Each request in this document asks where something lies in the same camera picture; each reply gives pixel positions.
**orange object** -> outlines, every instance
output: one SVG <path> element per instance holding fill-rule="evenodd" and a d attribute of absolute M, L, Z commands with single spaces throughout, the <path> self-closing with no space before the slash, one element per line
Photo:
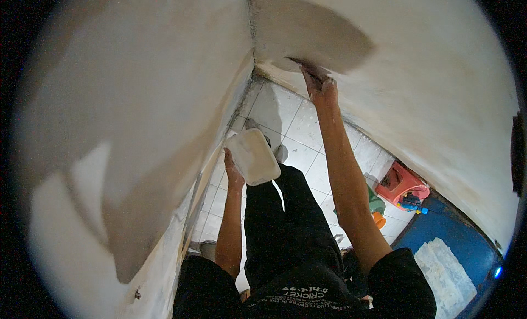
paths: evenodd
<path fill-rule="evenodd" d="M 377 194 L 394 206 L 397 206 L 401 196 L 413 191 L 415 196 L 424 199 L 430 194 L 430 190 L 418 177 L 403 168 L 397 161 L 392 164 L 392 168 L 375 188 Z"/>
<path fill-rule="evenodd" d="M 383 226 L 386 224 L 386 218 L 384 218 L 379 212 L 373 213 L 373 220 L 375 221 L 375 225 L 380 230 L 383 228 Z"/>

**tiled floor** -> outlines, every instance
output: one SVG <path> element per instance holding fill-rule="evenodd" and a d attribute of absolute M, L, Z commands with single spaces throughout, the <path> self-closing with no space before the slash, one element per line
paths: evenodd
<path fill-rule="evenodd" d="M 329 185 L 326 156 L 314 105 L 276 83 L 256 78 L 241 105 L 239 116 L 235 119 L 232 129 L 241 131 L 246 118 L 253 118 L 260 124 L 260 129 L 269 137 L 273 150 L 280 144 L 287 148 L 288 158 L 284 164 L 294 166 L 304 172 L 333 235 L 337 236 L 337 240 L 341 239 L 339 246 L 349 247 L 351 245 L 349 238 L 338 225 L 337 216 L 333 213 L 335 204 Z M 345 128 L 366 183 L 374 189 L 389 170 L 394 158 L 351 125 L 345 125 Z M 227 196 L 224 155 L 225 153 L 221 151 L 210 179 L 202 211 L 194 228 L 192 240 L 217 240 Z M 244 223 L 245 201 L 246 189 L 244 187 L 242 224 Z M 389 244 L 405 228 L 413 214 L 413 212 L 399 210 L 390 203 L 386 204 L 384 216 L 387 222 L 381 232 Z M 236 280 L 236 286 L 240 291 L 248 288 L 244 270 L 247 257 L 243 230 L 242 226 L 243 257 L 240 276 Z"/>

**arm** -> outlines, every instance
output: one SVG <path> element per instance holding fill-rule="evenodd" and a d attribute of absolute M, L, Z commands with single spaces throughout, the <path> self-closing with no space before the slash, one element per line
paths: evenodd
<path fill-rule="evenodd" d="M 335 80 L 322 76 L 321 89 L 317 89 L 313 76 L 301 70 L 317 109 L 338 223 L 352 242 L 362 270 L 368 273 L 392 249 L 369 212 L 368 189 L 344 129 Z"/>
<path fill-rule="evenodd" d="M 241 188 L 245 180 L 234 167 L 231 153 L 227 148 L 225 168 L 229 186 L 214 256 L 216 264 L 236 280 L 240 273 L 241 262 Z"/>

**black pants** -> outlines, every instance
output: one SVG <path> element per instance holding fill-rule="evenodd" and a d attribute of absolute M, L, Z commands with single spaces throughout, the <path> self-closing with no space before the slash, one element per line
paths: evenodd
<path fill-rule="evenodd" d="M 304 174 L 295 167 L 279 165 L 281 175 L 275 182 L 282 191 L 285 211 L 282 210 L 280 195 L 272 182 L 247 186 L 245 235 L 248 258 L 252 254 L 265 252 L 269 240 L 262 236 L 286 223 L 293 227 L 311 227 L 331 234 Z"/>

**black t-shirt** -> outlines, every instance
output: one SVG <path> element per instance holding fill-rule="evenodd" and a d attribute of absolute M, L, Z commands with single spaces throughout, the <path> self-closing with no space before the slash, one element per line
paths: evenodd
<path fill-rule="evenodd" d="M 233 278 L 214 262 L 183 261 L 174 317 L 433 318 L 436 305 L 409 248 L 381 258 L 368 276 L 373 309 L 350 295 L 343 279 L 316 261 L 282 272 L 241 303 Z"/>

